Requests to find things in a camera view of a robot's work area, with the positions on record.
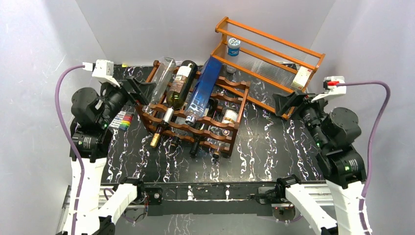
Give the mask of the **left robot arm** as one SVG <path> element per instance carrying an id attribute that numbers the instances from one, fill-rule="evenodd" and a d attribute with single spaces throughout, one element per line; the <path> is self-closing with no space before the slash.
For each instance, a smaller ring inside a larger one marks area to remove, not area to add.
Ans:
<path id="1" fill-rule="evenodd" d="M 69 210 L 60 234 L 113 235 L 115 226 L 131 204 L 147 205 L 150 196 L 139 178 L 126 177 L 110 189 L 102 189 L 101 179 L 107 163 L 113 133 L 110 123 L 131 95 L 113 82 L 101 90 L 86 87 L 72 98 L 71 127 L 64 128 L 70 143 L 72 185 Z"/>

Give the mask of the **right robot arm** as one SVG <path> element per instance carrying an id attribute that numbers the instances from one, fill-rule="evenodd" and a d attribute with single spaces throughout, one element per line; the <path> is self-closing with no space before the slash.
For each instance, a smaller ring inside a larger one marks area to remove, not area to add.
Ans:
<path id="1" fill-rule="evenodd" d="M 362 156 L 352 145 L 361 134 L 357 115 L 344 107 L 326 113 L 327 101 L 316 94 L 295 91 L 289 95 L 273 94 L 273 98 L 277 116 L 295 108 L 292 117 L 303 121 L 318 147 L 316 160 L 336 216 L 328 215 L 295 175 L 277 179 L 276 198 L 293 204 L 317 235 L 368 235 L 366 206 L 361 196 L 367 174 Z"/>

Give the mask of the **clear glass bottle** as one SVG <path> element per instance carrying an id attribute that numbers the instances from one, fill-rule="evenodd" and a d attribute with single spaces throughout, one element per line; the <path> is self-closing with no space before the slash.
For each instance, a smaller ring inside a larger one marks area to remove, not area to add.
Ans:
<path id="1" fill-rule="evenodd" d="M 160 65 L 152 79 L 152 82 L 156 83 L 156 87 L 153 90 L 151 100 L 148 106 L 143 107 L 143 112 L 147 114 L 152 114 L 153 109 L 151 105 L 156 105 L 160 102 L 170 79 L 173 76 L 173 71 L 176 68 L 176 61 L 170 57 L 163 57 L 160 60 Z"/>

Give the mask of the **dark wine bottle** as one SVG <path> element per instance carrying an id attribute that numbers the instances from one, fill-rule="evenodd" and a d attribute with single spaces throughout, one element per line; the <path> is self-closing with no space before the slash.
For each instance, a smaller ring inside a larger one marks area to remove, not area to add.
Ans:
<path id="1" fill-rule="evenodd" d="M 210 98 L 205 108 L 205 111 L 203 113 L 203 116 L 213 118 L 216 113 L 218 102 L 219 102 L 218 99 Z M 195 128 L 198 130 L 207 130 L 209 128 L 209 125 L 198 123 L 195 125 Z M 203 141 L 205 137 L 200 136 L 200 135 L 194 135 L 193 137 L 195 141 L 192 144 L 192 147 L 190 149 L 190 156 L 191 158 L 196 158 L 199 145 L 200 145 L 200 141 Z"/>

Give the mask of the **blue square glass bottle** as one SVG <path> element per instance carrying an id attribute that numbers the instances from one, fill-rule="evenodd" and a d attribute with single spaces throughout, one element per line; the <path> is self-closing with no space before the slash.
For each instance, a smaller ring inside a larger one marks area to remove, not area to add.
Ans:
<path id="1" fill-rule="evenodd" d="M 210 95 L 221 69 L 222 63 L 212 56 L 205 62 L 184 111 L 186 115 L 185 123 L 187 125 L 194 125 L 198 119 L 204 116 Z"/>

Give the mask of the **green wine bottle white label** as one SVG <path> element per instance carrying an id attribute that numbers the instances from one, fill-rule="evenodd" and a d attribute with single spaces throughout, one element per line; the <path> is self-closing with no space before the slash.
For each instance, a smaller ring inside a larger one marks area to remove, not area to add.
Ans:
<path id="1" fill-rule="evenodd" d="M 174 111 L 181 109 L 184 105 L 197 71 L 197 64 L 191 60 L 184 60 L 179 67 L 172 85 L 167 92 L 167 111 L 162 118 L 162 122 L 157 125 L 157 129 L 150 142 L 152 148 L 155 148 L 158 145 L 161 132 L 168 126 Z"/>

